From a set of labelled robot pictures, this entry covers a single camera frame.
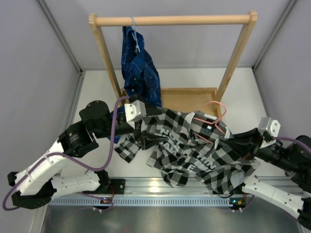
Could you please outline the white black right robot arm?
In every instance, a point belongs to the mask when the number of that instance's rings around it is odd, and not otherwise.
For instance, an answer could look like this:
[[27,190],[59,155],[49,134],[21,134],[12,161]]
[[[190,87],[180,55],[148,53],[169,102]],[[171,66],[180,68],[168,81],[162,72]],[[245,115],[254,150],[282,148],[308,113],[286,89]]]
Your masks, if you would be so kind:
[[227,144],[247,161],[261,159],[280,170],[280,175],[255,174],[241,191],[261,198],[290,214],[305,229],[311,228],[311,138],[271,136],[257,129],[233,136]]

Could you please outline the light blue hanger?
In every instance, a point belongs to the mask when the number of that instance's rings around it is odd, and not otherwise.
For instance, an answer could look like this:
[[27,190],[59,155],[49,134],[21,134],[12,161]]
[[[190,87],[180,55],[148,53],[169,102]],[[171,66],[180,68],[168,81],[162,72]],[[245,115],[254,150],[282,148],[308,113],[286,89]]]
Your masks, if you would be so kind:
[[132,32],[132,37],[135,41],[135,53],[138,54],[140,53],[140,47],[139,47],[139,44],[138,44],[138,39],[137,39],[137,31],[136,31],[136,24],[135,24],[135,20],[134,20],[134,17],[133,16],[130,16],[131,20],[132,20],[132,24],[133,24],[133,32]]

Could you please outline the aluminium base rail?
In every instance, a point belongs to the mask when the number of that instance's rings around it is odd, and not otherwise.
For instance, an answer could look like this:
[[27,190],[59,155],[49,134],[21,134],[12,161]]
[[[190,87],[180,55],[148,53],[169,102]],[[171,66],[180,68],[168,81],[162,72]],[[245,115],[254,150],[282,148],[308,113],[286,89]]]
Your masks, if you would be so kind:
[[123,194],[71,194],[50,202],[50,206],[94,207],[233,207],[247,205],[247,194],[213,194],[201,182],[190,178],[186,186],[173,188],[161,178],[127,178]]

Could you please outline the blue plaid shirt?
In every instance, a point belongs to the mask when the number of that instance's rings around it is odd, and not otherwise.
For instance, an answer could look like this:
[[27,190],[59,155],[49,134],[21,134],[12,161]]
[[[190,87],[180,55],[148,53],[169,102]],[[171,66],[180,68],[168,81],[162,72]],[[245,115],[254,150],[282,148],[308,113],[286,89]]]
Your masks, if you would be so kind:
[[121,73],[128,96],[139,94],[148,104],[161,107],[161,87],[158,71],[144,46],[144,37],[137,32],[140,53],[135,53],[133,28],[122,28]]

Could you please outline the black white checkered shirt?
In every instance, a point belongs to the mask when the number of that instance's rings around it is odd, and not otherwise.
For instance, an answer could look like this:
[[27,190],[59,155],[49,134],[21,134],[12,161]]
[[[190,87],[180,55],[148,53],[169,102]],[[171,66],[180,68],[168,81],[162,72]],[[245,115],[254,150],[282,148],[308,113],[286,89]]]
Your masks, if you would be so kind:
[[226,143],[233,133],[222,121],[218,126],[225,135],[213,125],[193,119],[214,121],[214,116],[201,111],[158,110],[160,115],[142,120],[141,129],[161,139],[146,164],[158,169],[168,185],[183,187],[194,176],[215,193],[228,194],[260,166],[256,159],[247,161],[234,155]]

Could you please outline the pink wire hanger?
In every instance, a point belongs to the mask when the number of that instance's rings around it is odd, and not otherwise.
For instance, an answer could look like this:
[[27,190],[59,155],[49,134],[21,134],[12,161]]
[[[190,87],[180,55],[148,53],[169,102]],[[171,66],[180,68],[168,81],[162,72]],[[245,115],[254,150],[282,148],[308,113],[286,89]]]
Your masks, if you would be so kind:
[[218,123],[219,123],[220,121],[222,121],[223,116],[227,113],[227,108],[226,108],[225,105],[223,105],[221,102],[219,102],[219,101],[214,101],[214,100],[211,100],[211,101],[205,103],[205,105],[207,106],[207,105],[212,104],[212,103],[213,103],[213,104],[218,104],[218,105],[220,105],[221,107],[223,107],[224,113],[223,113],[223,114],[220,113],[220,117],[214,117],[214,119],[213,119],[214,121],[206,121],[206,120],[202,120],[202,119],[197,118],[197,117],[194,117],[193,119],[194,119],[194,120],[198,120],[198,121],[203,122],[203,123],[206,123],[206,124],[209,124],[209,125],[213,125],[213,126],[214,126],[216,129],[218,129],[223,135],[225,135],[226,132],[224,132],[224,131],[218,126]]

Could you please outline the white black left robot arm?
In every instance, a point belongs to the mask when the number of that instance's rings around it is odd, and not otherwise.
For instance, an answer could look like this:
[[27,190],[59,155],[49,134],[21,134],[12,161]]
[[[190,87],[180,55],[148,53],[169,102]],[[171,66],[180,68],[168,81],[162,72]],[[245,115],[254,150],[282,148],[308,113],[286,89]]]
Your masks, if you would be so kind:
[[96,139],[134,134],[134,138],[148,146],[151,140],[141,131],[141,122],[146,117],[157,116],[161,111],[140,99],[130,98],[124,111],[117,100],[113,112],[101,100],[89,103],[79,112],[81,121],[70,125],[36,162],[20,172],[7,176],[11,186],[2,207],[6,211],[18,208],[37,209],[51,200],[74,193],[104,194],[111,188],[106,172],[113,148],[110,147],[107,161],[101,167],[91,167],[81,162],[87,153],[98,148]]

